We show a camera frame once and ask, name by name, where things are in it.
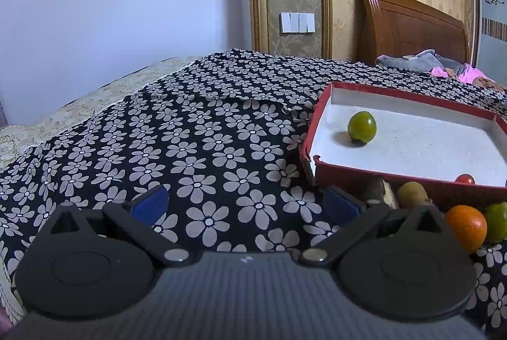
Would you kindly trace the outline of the dark sugarcane piece small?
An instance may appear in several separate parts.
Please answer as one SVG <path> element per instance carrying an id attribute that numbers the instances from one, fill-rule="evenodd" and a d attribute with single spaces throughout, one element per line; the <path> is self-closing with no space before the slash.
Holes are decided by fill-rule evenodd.
<path id="1" fill-rule="evenodd" d="M 391 209 L 399 208 L 392 186 L 381 177 L 374 177 L 368 182 L 363 193 L 363 201 L 370 206 L 385 203 Z"/>

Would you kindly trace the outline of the brown kiwi fruit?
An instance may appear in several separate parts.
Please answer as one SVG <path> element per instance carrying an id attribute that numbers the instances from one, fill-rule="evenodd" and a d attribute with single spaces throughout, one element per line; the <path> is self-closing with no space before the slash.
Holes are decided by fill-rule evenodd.
<path id="1" fill-rule="evenodd" d="M 401 185 L 401 187 L 398 188 L 396 197 L 399 205 L 404 209 L 411 209 L 429 201 L 424 186 L 415 181 Z"/>

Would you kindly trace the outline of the green tomato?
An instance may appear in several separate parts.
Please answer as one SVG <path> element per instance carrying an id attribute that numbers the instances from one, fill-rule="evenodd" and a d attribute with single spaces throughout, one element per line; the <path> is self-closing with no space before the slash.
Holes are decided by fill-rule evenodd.
<path id="1" fill-rule="evenodd" d="M 347 132 L 352 141 L 367 144 L 375 138 L 376 120 L 369 112 L 357 112 L 350 118 Z"/>
<path id="2" fill-rule="evenodd" d="M 492 204 L 485 210 L 487 222 L 487 236 L 489 243 L 498 243 L 506 238 L 507 234 L 507 203 Z"/>

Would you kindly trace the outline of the orange mandarin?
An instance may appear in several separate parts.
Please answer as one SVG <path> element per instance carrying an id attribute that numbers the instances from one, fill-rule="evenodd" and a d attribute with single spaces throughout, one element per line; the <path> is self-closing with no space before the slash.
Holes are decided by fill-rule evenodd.
<path id="1" fill-rule="evenodd" d="M 478 209 L 457 205 L 445 214 L 444 219 L 468 254 L 482 247 L 487 236 L 487 222 Z"/>

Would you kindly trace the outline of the small red cherry tomato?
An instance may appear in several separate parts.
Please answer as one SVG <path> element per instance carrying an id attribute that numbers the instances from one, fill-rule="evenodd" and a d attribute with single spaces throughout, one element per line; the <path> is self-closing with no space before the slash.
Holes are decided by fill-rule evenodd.
<path id="1" fill-rule="evenodd" d="M 455 182 L 457 182 L 459 184 L 465 184 L 465 185 L 474 185 L 475 179 L 473 178 L 472 175 L 470 175 L 468 173 L 464 173 L 464 174 L 459 175 L 455 179 Z"/>

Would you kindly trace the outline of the black floral tablecloth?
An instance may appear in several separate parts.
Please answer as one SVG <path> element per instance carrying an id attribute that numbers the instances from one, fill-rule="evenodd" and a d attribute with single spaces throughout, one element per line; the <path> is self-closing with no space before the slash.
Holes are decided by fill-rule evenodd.
<path id="1" fill-rule="evenodd" d="M 297 252 L 338 230 L 299 148 L 333 81 L 505 114 L 504 92 L 360 62 L 227 50 L 124 77 L 31 128 L 1 132 L 1 328 L 24 308 L 14 276 L 61 203 L 100 209 L 163 185 L 155 232 L 194 250 Z"/>

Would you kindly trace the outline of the red shallow cardboard tray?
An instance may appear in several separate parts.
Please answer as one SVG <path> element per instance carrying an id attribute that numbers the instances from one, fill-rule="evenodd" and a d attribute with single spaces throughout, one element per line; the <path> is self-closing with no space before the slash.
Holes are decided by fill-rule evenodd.
<path id="1" fill-rule="evenodd" d="M 350 118 L 362 111 L 377 126 L 367 144 L 347 132 Z M 330 83 L 315 106 L 300 160 L 313 185 L 337 185 L 354 196 L 379 176 L 395 189 L 419 182 L 440 207 L 506 200 L 506 122 L 495 112 L 422 94 Z M 464 173 L 474 185 L 455 182 Z"/>

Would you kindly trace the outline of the grey and pink bedding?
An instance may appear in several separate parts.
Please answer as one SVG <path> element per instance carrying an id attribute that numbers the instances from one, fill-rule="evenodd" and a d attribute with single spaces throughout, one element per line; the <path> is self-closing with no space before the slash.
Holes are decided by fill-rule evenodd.
<path id="1" fill-rule="evenodd" d="M 486 76 L 479 69 L 474 68 L 471 64 L 440 56 L 432 49 L 401 57 L 380 55 L 375 59 L 375 63 L 390 68 L 423 72 L 440 78 L 450 78 L 464 84 L 498 92 L 506 90 L 505 87 Z"/>

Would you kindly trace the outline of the wooden bed headboard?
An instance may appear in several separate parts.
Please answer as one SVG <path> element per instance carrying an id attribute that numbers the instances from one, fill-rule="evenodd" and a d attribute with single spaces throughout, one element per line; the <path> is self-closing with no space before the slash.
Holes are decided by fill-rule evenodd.
<path id="1" fill-rule="evenodd" d="M 364 19 L 357 61 L 373 64 L 380 55 L 402 57 L 433 49 L 458 62 L 469 61 L 461 20 L 416 0 L 361 0 Z"/>

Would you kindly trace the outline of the wardrobe sliding door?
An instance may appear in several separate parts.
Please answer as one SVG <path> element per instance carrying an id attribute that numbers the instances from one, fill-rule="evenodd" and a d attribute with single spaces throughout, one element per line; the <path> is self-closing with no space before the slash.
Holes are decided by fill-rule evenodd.
<path id="1" fill-rule="evenodd" d="M 505 87 L 507 0 L 478 0 L 478 4 L 476 67 Z"/>

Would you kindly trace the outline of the white wall switch panel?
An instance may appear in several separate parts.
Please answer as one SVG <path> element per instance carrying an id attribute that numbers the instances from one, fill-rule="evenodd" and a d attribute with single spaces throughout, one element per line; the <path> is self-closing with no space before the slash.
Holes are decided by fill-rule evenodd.
<path id="1" fill-rule="evenodd" d="M 315 33 L 315 15 L 313 13 L 281 13 L 279 15 L 280 32 Z"/>

